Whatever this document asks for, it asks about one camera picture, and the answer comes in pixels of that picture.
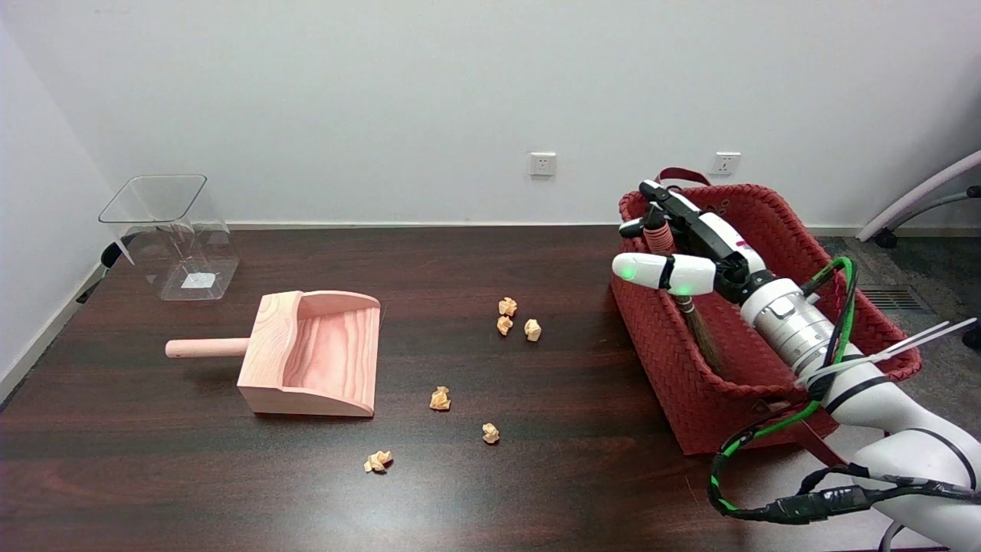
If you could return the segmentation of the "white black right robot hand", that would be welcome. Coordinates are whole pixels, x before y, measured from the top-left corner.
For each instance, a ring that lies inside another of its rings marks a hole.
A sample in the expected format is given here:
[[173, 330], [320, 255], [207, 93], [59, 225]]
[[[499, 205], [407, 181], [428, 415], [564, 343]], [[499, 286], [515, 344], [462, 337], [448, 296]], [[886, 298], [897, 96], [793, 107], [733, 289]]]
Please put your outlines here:
[[645, 179], [638, 189], [652, 210], [621, 224], [621, 237], [641, 237], [651, 227], [649, 218], [655, 218], [680, 233], [682, 245], [674, 254], [616, 255], [611, 264], [616, 277], [665, 290], [672, 296], [716, 292], [733, 304], [745, 303], [751, 294], [776, 280], [758, 252], [719, 215], [698, 209], [689, 199], [653, 179]]

